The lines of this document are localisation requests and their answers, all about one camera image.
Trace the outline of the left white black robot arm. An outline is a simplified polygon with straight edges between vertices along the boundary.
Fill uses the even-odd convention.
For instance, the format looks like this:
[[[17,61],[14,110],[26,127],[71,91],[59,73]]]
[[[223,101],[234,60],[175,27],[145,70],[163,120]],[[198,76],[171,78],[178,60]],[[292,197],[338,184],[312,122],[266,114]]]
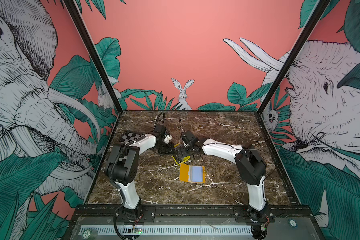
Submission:
[[[135,210],[141,203],[135,187],[140,155],[147,150],[157,151],[160,156],[172,155],[174,143],[164,125],[156,124],[151,132],[124,131],[112,148],[107,160],[105,175],[117,188],[122,198],[122,206]]]

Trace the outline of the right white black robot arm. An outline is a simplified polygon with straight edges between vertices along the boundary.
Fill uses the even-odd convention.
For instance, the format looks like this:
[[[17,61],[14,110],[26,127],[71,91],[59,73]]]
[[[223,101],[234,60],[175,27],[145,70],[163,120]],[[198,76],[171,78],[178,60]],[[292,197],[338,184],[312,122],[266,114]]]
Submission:
[[[174,147],[175,160],[210,155],[234,163],[241,179],[247,184],[249,209],[262,212],[266,208],[265,175],[267,164],[251,144],[235,146],[213,139],[198,138],[192,132],[181,135],[182,143]]]

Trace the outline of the yellow plastic card tray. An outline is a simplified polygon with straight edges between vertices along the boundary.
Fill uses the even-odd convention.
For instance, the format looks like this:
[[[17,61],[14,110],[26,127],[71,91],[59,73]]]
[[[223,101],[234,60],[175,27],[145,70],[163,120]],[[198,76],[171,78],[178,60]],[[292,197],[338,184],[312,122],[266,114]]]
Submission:
[[[190,159],[190,155],[183,144],[176,144],[174,146],[172,157],[177,165],[183,164]]]

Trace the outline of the yellow leather card holder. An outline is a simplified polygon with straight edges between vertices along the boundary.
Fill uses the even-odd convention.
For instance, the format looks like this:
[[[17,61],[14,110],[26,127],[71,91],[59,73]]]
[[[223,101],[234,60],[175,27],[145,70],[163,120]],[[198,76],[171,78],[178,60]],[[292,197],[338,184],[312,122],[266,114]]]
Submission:
[[[205,183],[205,167],[180,164],[179,180],[187,183]]]

